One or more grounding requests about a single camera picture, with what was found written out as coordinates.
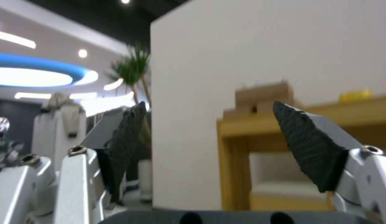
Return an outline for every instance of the white partition wall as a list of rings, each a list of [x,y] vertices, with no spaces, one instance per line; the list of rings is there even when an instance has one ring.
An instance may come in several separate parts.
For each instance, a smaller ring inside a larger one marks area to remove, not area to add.
[[[221,208],[215,122],[237,88],[284,78],[304,104],[386,93],[386,0],[192,0],[151,40],[155,207]]]

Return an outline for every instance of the wooden frame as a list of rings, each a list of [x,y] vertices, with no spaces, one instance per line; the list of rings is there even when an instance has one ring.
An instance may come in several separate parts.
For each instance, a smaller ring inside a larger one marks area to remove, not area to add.
[[[386,150],[386,96],[305,108],[326,116],[358,141]],[[287,152],[273,113],[217,121],[223,210],[249,210],[250,152]]]

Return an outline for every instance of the ceiling light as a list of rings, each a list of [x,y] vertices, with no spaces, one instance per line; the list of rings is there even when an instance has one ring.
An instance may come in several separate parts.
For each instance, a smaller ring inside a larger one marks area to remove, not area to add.
[[[132,107],[135,105],[135,102],[132,100],[133,96],[134,93],[129,92],[127,95],[123,96],[81,100],[79,103],[85,109],[87,117],[89,117],[121,106]]]
[[[15,99],[20,99],[20,98],[50,99],[51,96],[52,95],[48,93],[18,92],[15,95]]]
[[[70,99],[73,99],[73,100],[95,99],[96,96],[97,96],[96,92],[73,93],[70,95]]]
[[[0,53],[0,85],[52,87],[82,85],[98,79],[82,66],[44,58]]]
[[[78,56],[82,58],[86,58],[88,56],[88,51],[85,49],[81,49],[78,51]]]
[[[29,47],[32,49],[35,49],[35,47],[36,47],[35,42],[32,40],[29,40],[29,39],[26,39],[23,37],[19,37],[19,36],[13,35],[13,34],[1,32],[1,31],[0,31],[0,39],[5,40],[5,41],[9,41],[9,42],[12,42],[15,44],[20,44],[20,45],[23,45],[25,47]]]
[[[99,78],[99,75],[97,72],[95,71],[87,71],[84,75],[84,77],[78,81],[78,82],[75,82],[74,85],[84,85],[84,84],[88,84],[88,83],[91,83],[91,82],[95,82],[97,79]]]
[[[0,68],[0,85],[23,87],[63,86],[72,83],[66,74],[28,68]]]
[[[119,78],[117,81],[105,85],[105,87],[103,89],[106,91],[109,91],[109,90],[118,88],[122,84],[122,82],[123,82],[123,79]]]

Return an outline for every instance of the potted plant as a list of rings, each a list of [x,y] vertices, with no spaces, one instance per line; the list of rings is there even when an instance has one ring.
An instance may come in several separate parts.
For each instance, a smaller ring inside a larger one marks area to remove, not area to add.
[[[152,100],[149,93],[149,88],[146,82],[145,74],[149,68],[150,54],[144,50],[140,44],[136,47],[128,46],[130,56],[126,56],[119,61],[112,63],[111,68],[113,73],[106,74],[112,81],[118,79],[123,80],[123,84],[132,88],[134,92],[134,101],[138,104],[138,92],[136,85],[142,81],[143,89],[146,94],[146,98],[149,102],[149,107],[152,106]]]
[[[142,81],[142,85],[146,94],[146,98],[149,103],[149,107],[152,106],[152,101],[150,98],[149,88],[145,80],[145,74],[149,68],[150,54],[142,48],[140,44],[136,47],[128,46],[130,56],[124,57],[119,61],[112,63],[111,68],[113,73],[107,74],[107,76],[112,81],[117,81],[118,79],[123,80],[123,84],[126,85],[126,88],[131,87],[132,92],[134,93],[134,101],[136,104],[138,101],[138,91],[137,83]],[[140,130],[139,139],[141,142],[151,151],[151,130],[147,122],[146,116],[143,120],[143,127]],[[151,160],[140,160],[139,161],[139,184],[141,189],[141,199],[142,200],[151,200],[152,197],[152,169],[151,169]]]

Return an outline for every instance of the screw hole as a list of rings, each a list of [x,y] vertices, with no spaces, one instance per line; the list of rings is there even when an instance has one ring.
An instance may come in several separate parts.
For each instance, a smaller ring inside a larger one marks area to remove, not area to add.
[[[71,149],[71,152],[79,152],[82,150],[82,146],[75,146],[74,148]]]
[[[271,224],[294,224],[294,220],[286,213],[275,212],[270,217]]]
[[[203,224],[203,220],[197,213],[188,212],[182,216],[179,224]]]
[[[372,152],[378,152],[378,149],[376,149],[375,147],[373,146],[367,146],[367,149],[372,151]]]
[[[24,156],[24,157],[21,159],[21,162],[22,162],[22,163],[29,162],[29,161],[31,161],[31,160],[34,159],[34,158],[35,158],[35,155],[32,155],[32,154],[26,155],[26,156]]]

